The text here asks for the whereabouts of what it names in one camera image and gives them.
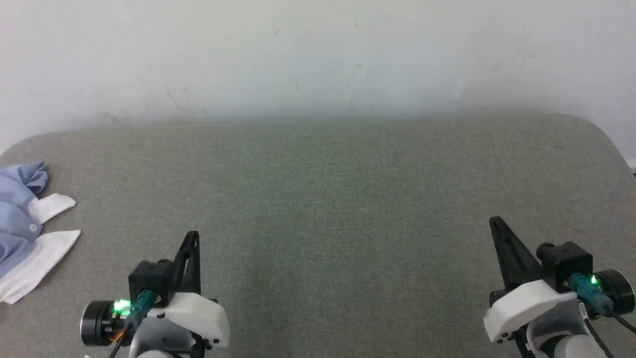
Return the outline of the grey-green fabric sofa cushion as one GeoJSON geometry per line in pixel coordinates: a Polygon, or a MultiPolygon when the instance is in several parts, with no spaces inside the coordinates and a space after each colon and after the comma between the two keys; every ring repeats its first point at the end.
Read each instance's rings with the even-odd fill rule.
{"type": "Polygon", "coordinates": [[[483,327],[503,287],[493,216],[531,252],[573,241],[636,284],[636,177],[575,116],[89,129],[0,156],[36,161],[77,201],[46,231],[81,236],[0,309],[0,358],[107,358],[82,311],[191,230],[230,322],[217,358],[518,357],[483,327]]]}

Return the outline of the blue polo shirt white collar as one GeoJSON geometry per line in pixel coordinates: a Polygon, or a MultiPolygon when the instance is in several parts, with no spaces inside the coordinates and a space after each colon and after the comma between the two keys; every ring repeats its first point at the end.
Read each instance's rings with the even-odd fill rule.
{"type": "Polygon", "coordinates": [[[75,207],[71,197],[39,197],[45,163],[0,169],[0,303],[15,304],[36,288],[72,249],[80,230],[43,232],[46,222],[75,207]]]}

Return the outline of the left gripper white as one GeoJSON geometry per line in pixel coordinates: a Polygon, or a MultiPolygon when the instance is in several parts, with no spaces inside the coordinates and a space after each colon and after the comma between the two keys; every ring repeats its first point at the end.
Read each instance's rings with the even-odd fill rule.
{"type": "MultiPolygon", "coordinates": [[[[201,294],[200,236],[186,233],[173,260],[175,291],[167,307],[153,308],[142,324],[125,338],[130,349],[227,349],[231,329],[225,309],[201,294]]],[[[108,347],[130,314],[132,303],[97,300],[81,318],[81,340],[87,347],[108,347]]]]}

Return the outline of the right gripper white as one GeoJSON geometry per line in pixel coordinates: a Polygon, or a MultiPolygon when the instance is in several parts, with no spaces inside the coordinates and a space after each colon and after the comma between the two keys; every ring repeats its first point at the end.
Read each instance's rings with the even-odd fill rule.
{"type": "Polygon", "coordinates": [[[504,289],[484,316],[489,340],[501,344],[520,336],[523,344],[540,344],[552,336],[586,336],[582,304],[575,292],[559,294],[541,278],[541,264],[501,217],[490,218],[504,289]]]}

